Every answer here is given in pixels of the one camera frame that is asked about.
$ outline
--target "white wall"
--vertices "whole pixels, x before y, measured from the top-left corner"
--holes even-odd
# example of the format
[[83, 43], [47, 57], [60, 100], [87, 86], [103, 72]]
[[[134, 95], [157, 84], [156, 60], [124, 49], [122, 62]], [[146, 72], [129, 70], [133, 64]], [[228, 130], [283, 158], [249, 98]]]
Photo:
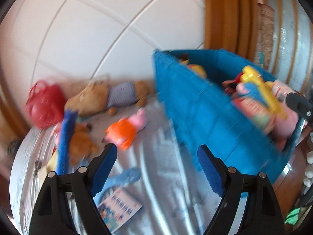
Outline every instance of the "white wall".
[[203, 22], [204, 0], [16, 0], [0, 25], [1, 64], [23, 111], [39, 79], [153, 79], [153, 50], [200, 47]]

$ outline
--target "blue storage bin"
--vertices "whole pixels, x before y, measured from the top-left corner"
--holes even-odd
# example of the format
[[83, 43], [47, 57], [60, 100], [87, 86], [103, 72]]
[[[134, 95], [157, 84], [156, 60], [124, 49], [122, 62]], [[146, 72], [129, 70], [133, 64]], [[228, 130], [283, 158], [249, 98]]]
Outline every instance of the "blue storage bin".
[[[205, 69], [203, 80], [181, 66], [176, 56], [188, 53], [191, 64]], [[256, 68], [264, 81], [276, 78], [250, 61], [226, 50], [155, 51], [156, 89], [166, 114], [173, 120], [176, 137], [183, 142], [198, 169], [197, 149], [206, 144], [214, 156], [240, 172], [265, 172], [273, 183], [286, 166], [299, 139], [303, 119], [281, 153], [225, 95], [222, 82], [234, 79], [246, 65]]]

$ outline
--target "yellow toy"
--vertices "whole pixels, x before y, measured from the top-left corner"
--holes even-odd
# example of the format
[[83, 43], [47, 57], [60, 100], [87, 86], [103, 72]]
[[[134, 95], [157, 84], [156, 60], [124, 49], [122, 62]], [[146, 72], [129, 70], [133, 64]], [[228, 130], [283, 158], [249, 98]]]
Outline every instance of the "yellow toy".
[[269, 88], [269, 85], [263, 81], [261, 74], [249, 65], [245, 66], [242, 72], [243, 74], [240, 77], [240, 81], [243, 83], [251, 82], [255, 84], [267, 103], [270, 112], [275, 115], [279, 113], [283, 119], [286, 119], [287, 115], [285, 111], [282, 109], [279, 101], [272, 94], [272, 90]]
[[191, 69], [195, 74], [197, 74], [198, 76], [204, 79], [208, 77], [207, 73], [205, 72], [205, 70], [203, 69], [201, 65], [190, 64], [190, 65], [187, 65], [187, 68]]

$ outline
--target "red mesh bag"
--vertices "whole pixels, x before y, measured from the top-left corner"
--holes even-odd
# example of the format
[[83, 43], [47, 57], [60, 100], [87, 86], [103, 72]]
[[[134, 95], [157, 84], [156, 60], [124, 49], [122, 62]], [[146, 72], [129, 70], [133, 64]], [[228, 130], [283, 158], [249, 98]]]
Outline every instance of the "red mesh bag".
[[64, 118], [66, 99], [58, 85], [49, 85], [40, 80], [29, 90], [25, 109], [32, 122], [40, 129], [44, 129]]

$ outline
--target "light blue spoon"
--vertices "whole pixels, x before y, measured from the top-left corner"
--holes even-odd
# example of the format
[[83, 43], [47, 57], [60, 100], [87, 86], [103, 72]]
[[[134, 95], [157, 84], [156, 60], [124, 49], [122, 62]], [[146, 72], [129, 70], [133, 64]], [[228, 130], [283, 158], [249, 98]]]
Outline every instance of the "light blue spoon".
[[138, 168], [130, 168], [123, 171], [120, 175], [107, 178], [101, 192], [94, 196], [94, 203], [98, 206], [101, 203], [105, 191], [113, 186], [126, 186], [140, 179], [141, 173]]

